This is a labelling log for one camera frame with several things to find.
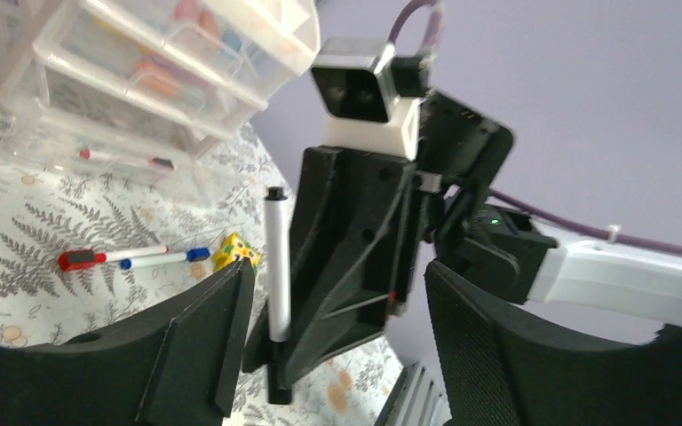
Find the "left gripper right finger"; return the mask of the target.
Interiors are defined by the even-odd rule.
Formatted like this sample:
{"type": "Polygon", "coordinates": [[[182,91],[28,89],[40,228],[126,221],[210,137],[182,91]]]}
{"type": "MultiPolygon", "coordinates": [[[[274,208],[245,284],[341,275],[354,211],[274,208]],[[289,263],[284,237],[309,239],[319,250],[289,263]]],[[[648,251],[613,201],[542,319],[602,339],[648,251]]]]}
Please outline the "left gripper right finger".
{"type": "Polygon", "coordinates": [[[682,335],[646,345],[586,335],[438,262],[425,281],[455,425],[682,425],[682,335]]]}

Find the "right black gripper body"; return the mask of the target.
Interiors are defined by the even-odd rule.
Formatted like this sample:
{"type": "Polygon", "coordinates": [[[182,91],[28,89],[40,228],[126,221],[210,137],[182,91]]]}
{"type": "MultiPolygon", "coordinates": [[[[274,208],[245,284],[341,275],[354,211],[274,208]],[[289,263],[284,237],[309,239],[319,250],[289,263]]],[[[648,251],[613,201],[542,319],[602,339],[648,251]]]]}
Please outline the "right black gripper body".
{"type": "Polygon", "coordinates": [[[305,150],[290,227],[291,329],[275,351],[261,312],[242,371],[277,369],[290,386],[327,359],[378,338],[411,282],[422,234],[416,164],[326,146],[305,150]]]}

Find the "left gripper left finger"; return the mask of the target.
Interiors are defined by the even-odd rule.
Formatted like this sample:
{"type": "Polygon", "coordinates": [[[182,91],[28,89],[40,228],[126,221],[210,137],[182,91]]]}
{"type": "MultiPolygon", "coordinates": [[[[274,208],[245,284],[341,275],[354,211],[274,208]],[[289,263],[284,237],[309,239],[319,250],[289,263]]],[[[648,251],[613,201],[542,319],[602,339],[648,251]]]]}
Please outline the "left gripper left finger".
{"type": "Polygon", "coordinates": [[[61,345],[0,346],[0,425],[219,425],[232,413],[254,283],[241,261],[61,345]]]}

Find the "black cap marker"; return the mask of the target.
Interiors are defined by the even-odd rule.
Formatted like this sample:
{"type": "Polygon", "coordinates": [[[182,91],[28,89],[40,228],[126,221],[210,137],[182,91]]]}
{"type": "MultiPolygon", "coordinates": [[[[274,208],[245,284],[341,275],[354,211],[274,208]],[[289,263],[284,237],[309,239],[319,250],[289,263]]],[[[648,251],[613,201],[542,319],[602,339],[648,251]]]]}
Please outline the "black cap marker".
{"type": "Polygon", "coordinates": [[[267,400],[273,405],[289,405],[293,390],[279,383],[278,358],[289,338],[291,323],[291,284],[289,252],[288,197],[281,186],[267,188],[264,198],[266,231],[268,335],[273,360],[267,367],[267,400]]]}

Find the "blue cap whiteboard marker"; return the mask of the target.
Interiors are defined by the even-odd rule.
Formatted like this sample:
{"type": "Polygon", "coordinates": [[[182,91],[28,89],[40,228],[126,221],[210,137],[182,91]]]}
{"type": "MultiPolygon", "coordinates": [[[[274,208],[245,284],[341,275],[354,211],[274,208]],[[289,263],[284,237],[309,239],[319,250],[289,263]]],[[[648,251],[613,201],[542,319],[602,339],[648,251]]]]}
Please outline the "blue cap whiteboard marker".
{"type": "Polygon", "coordinates": [[[161,264],[173,263],[194,263],[203,261],[212,256],[210,248],[192,248],[188,251],[165,253],[151,256],[140,256],[133,258],[126,258],[119,262],[119,267],[122,270],[132,270],[150,266],[157,266],[161,264]]]}

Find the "white plastic drawer unit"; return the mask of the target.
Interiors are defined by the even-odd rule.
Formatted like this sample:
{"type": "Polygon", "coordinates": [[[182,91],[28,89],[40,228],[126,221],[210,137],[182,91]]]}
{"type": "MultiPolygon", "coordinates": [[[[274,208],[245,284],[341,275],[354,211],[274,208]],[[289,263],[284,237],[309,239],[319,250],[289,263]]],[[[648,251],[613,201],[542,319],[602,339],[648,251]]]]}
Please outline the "white plastic drawer unit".
{"type": "Polygon", "coordinates": [[[0,156],[208,204],[232,140],[320,44],[312,1],[0,1],[0,156]]]}

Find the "orange cap grey highlighter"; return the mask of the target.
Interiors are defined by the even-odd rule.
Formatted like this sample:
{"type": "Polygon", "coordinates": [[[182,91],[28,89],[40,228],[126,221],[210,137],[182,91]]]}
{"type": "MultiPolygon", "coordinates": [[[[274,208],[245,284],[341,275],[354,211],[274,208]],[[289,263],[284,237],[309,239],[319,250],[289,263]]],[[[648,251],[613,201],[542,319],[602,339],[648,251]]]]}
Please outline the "orange cap grey highlighter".
{"type": "Polygon", "coordinates": [[[180,83],[172,77],[171,73],[154,62],[139,62],[135,69],[138,84],[168,97],[178,96],[181,92],[180,83]]]}

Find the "pink highlighter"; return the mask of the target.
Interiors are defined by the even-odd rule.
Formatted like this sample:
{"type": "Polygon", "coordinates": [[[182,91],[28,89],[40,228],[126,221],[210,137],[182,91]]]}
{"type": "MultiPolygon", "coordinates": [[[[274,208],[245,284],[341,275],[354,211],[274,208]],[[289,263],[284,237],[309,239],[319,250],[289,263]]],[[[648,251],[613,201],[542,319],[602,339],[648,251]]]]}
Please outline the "pink highlighter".
{"type": "Polygon", "coordinates": [[[196,0],[180,0],[174,10],[174,18],[196,23],[206,34],[220,36],[216,18],[209,10],[203,9],[196,0]]]}

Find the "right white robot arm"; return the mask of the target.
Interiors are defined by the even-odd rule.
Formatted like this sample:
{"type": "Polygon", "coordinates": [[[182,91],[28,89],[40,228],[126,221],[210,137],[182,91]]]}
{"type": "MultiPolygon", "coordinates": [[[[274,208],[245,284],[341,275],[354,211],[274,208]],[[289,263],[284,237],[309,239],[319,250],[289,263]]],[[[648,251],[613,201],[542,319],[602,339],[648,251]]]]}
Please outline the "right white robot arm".
{"type": "Polygon", "coordinates": [[[330,113],[305,151],[284,256],[287,339],[264,309],[246,373],[269,366],[291,384],[380,336],[405,307],[422,241],[437,260],[512,304],[584,304],[682,327],[682,247],[595,229],[507,195],[488,204],[513,145],[500,122],[433,92],[392,114],[330,113]]]}

